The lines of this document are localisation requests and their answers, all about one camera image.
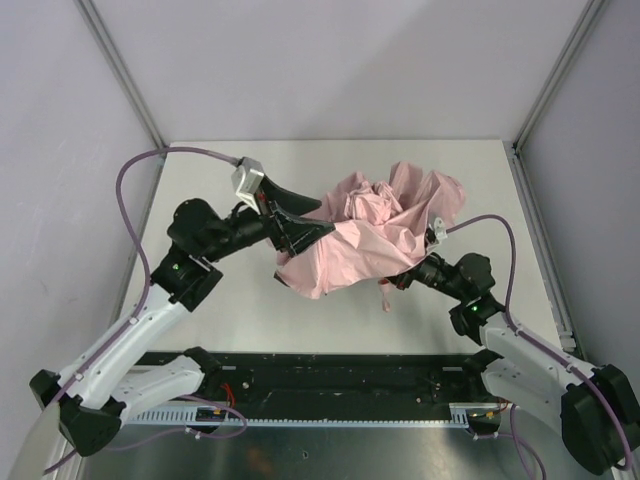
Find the pink folding umbrella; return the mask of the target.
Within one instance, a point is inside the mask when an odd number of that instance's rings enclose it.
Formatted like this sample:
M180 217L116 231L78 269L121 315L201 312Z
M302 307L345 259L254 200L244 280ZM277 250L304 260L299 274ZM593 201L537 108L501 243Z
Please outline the pink folding umbrella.
M355 172L306 215L335 230L295 257L280 254L275 278L316 300L361 281L404 273L429 252L426 233L433 221L452 227L465 201L457 179L407 162L394 164L387 181L372 183Z

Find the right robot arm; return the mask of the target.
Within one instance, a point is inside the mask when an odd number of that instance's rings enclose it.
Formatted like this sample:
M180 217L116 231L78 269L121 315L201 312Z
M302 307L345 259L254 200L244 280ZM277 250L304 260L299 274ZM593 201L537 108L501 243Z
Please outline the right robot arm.
M544 423L585 470L601 475L633 462L639 402L626 375L566 353L512 318L491 293L487 257L470 253L451 265L430 254L389 281L400 290L420 283L457 300L450 320L480 346L470 368L487 392Z

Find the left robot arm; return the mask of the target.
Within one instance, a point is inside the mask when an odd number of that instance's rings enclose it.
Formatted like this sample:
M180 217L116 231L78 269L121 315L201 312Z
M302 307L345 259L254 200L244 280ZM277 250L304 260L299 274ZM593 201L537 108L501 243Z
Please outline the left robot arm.
M254 202L220 217L203 199L181 203L167 230L171 246L155 269L146 268L140 300L73 364L39 371L29 386L41 407L59 406L59 431L82 457L108 446L135 416L169 400L213 393L221 364L192 347L142 374L131 368L149 347L193 313L223 277L215 262L263 240L297 256L335 229L309 218L320 201L259 180Z

